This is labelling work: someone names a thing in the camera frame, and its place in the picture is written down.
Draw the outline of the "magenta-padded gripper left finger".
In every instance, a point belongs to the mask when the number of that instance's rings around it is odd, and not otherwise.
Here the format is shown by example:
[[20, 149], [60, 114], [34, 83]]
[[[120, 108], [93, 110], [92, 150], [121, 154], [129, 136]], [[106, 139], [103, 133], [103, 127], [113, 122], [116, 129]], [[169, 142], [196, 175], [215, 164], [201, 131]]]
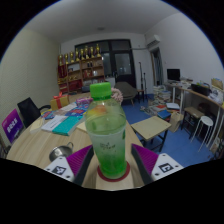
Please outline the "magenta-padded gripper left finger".
[[89, 145], [68, 157], [57, 157], [45, 171], [81, 186], [93, 155], [93, 147]]

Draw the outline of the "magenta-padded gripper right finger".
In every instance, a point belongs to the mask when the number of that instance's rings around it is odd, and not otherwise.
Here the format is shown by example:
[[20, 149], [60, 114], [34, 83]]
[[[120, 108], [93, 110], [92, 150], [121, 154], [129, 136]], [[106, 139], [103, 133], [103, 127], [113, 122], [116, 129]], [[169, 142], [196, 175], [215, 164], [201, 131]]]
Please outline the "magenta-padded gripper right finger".
[[156, 154], [136, 144], [131, 146], [131, 153], [145, 185], [183, 169], [182, 165], [166, 153]]

